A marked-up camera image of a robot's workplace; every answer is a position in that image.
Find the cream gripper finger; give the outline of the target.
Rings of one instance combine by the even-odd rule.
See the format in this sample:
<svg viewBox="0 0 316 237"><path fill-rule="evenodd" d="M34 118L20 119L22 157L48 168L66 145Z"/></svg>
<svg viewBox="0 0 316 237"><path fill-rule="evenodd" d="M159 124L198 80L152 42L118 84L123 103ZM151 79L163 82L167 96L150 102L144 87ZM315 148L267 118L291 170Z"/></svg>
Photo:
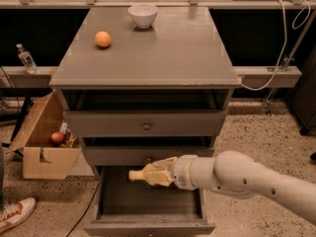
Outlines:
<svg viewBox="0 0 316 237"><path fill-rule="evenodd" d="M128 173L128 178L131 181L145 181L146 183L150 183L148 173L144 171L130 171Z"/></svg>
<svg viewBox="0 0 316 237"><path fill-rule="evenodd" d="M169 157L152 163L153 166L170 166L177 160L177 157Z"/></svg>

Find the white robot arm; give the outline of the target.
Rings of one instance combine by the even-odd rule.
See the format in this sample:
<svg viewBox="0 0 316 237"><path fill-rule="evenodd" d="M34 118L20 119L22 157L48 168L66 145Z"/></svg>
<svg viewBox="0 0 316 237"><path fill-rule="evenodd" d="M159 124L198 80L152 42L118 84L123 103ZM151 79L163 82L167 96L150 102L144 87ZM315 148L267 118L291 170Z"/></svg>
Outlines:
<svg viewBox="0 0 316 237"><path fill-rule="evenodd" d="M128 178L151 186L204 189L234 198L269 198L312 224L316 223L316 184L276 172L238 151L215 157L183 155L147 164Z"/></svg>

